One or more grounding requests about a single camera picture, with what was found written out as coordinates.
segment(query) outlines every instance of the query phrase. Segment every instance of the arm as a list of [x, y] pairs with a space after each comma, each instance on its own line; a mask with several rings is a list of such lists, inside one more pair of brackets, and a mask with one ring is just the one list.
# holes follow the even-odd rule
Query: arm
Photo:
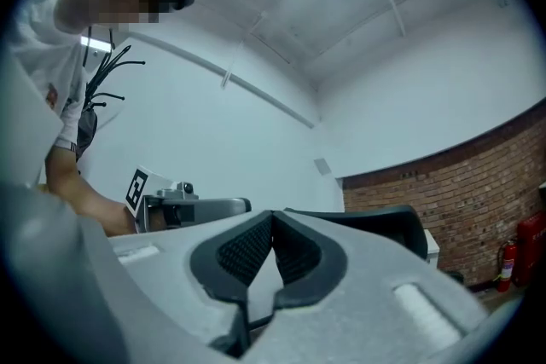
[[96, 219], [107, 236], [135, 233], [125, 205], [101, 196], [78, 173], [74, 152], [52, 147], [45, 160], [45, 172], [49, 191], [68, 202], [77, 214]]

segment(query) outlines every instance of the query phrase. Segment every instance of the black chair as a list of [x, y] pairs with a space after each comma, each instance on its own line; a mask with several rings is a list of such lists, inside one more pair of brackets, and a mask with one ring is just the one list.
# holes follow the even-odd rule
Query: black chair
[[427, 259], [427, 237], [415, 210], [408, 205], [362, 212], [313, 212], [286, 208], [284, 211], [318, 217], [349, 228], [371, 232], [394, 240]]

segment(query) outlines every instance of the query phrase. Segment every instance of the white wall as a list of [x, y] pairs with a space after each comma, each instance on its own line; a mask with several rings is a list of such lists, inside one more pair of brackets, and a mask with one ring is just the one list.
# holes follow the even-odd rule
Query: white wall
[[316, 91], [254, 37], [237, 52], [245, 32], [210, 9], [195, 4], [180, 13], [161, 16], [159, 24], [135, 24], [129, 29], [186, 50], [224, 70], [231, 68], [234, 75], [290, 107], [309, 124], [318, 123]]
[[331, 201], [312, 129], [237, 84], [222, 90], [218, 75], [182, 57], [135, 38], [126, 44], [124, 61], [146, 66], [122, 66], [104, 81], [100, 91], [125, 101], [97, 108], [99, 129], [79, 162], [100, 193], [122, 201], [144, 165], [192, 182], [201, 198], [247, 197], [254, 210]]
[[524, 112], [546, 96], [543, 51], [516, 2], [482, 0], [367, 52], [319, 90], [334, 175], [419, 159]]
[[341, 179], [332, 174], [321, 176], [317, 181], [317, 202], [308, 211], [345, 212]]

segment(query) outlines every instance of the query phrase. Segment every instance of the red fire extinguisher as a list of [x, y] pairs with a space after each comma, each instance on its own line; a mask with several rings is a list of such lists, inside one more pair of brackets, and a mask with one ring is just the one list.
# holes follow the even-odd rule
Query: red fire extinguisher
[[501, 274], [498, 275], [499, 281], [497, 290], [499, 292], [505, 292], [510, 287], [510, 277], [512, 276], [512, 270], [514, 269], [516, 250], [515, 241], [513, 240], [509, 240], [504, 247]]

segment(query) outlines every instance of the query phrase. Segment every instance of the white shirt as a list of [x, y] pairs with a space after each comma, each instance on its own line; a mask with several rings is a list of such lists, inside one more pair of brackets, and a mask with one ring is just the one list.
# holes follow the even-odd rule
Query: white shirt
[[80, 35], [55, 26], [56, 2], [21, 0], [5, 37], [8, 49], [64, 124], [55, 145], [74, 150], [86, 76]]

